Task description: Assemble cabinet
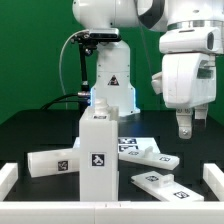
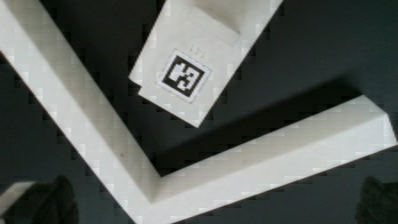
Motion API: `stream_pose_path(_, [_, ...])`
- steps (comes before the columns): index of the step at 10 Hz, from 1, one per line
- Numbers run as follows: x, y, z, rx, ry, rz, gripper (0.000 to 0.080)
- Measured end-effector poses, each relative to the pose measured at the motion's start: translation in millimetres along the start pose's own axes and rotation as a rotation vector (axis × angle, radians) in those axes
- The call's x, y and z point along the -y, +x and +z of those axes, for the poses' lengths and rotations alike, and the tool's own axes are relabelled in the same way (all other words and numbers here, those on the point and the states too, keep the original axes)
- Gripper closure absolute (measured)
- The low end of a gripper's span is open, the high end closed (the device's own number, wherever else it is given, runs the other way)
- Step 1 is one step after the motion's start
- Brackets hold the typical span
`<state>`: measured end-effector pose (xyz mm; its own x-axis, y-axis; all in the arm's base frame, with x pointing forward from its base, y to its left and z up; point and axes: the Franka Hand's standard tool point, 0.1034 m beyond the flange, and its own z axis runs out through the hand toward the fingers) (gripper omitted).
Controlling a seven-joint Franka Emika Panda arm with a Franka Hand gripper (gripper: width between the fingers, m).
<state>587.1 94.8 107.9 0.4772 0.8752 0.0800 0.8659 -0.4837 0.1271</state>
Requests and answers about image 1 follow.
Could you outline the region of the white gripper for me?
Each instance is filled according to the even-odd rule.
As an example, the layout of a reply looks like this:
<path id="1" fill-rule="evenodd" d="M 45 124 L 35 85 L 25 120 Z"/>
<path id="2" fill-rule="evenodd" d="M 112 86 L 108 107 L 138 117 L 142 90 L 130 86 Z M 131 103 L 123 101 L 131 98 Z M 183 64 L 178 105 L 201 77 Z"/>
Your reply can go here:
<path id="1" fill-rule="evenodd" d="M 176 108 L 179 137 L 192 137 L 194 124 L 206 127 L 208 105 L 216 98 L 216 56 L 223 53 L 221 31 L 217 27 L 182 28 L 167 31 L 159 43 L 162 71 L 152 76 L 156 94 L 165 105 Z"/>

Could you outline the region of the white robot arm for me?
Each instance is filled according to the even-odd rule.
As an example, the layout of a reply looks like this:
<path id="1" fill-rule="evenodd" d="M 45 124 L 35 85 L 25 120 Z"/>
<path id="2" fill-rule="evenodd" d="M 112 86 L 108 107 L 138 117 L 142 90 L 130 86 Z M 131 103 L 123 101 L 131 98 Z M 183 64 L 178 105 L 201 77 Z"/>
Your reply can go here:
<path id="1" fill-rule="evenodd" d="M 122 116 L 137 113 L 130 84 L 130 48 L 118 39 L 121 27 L 143 25 L 162 34 L 162 71 L 152 86 L 176 111 L 179 137 L 206 125 L 208 104 L 216 98 L 216 64 L 224 54 L 224 0 L 73 0 L 75 19 L 97 43 L 92 98 L 105 97 Z"/>

